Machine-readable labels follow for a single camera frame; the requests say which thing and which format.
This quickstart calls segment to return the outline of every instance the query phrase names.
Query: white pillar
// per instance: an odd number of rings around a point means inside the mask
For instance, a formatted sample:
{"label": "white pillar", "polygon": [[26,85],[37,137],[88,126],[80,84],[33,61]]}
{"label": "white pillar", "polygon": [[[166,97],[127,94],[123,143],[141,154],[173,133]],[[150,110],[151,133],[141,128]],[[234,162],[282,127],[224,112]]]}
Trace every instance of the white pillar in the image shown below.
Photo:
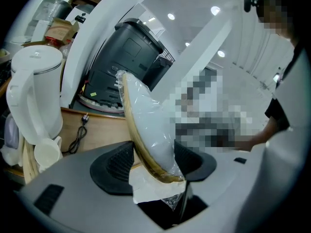
{"label": "white pillar", "polygon": [[153,99],[163,102],[187,87],[207,66],[232,29],[231,13],[221,11],[198,33],[152,91]]}

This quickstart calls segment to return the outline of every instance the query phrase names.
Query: cardboard box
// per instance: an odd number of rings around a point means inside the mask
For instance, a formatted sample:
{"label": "cardboard box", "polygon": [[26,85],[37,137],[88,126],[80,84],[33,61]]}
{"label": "cardboard box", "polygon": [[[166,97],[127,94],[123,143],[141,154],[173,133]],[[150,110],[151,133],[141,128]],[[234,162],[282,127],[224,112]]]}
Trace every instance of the cardboard box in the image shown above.
{"label": "cardboard box", "polygon": [[78,30],[79,24],[77,21],[72,25],[69,21],[55,18],[45,36],[54,38],[66,45],[69,43],[67,40],[71,40]]}

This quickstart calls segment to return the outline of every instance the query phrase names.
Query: black sleeve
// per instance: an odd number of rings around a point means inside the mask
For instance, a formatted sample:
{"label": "black sleeve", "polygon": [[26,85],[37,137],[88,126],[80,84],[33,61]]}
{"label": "black sleeve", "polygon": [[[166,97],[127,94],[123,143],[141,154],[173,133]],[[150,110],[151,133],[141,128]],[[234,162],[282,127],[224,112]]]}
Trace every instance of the black sleeve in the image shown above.
{"label": "black sleeve", "polygon": [[285,117],[285,113],[276,99],[272,99],[268,109],[265,112],[265,115],[270,118],[273,117],[276,121]]}

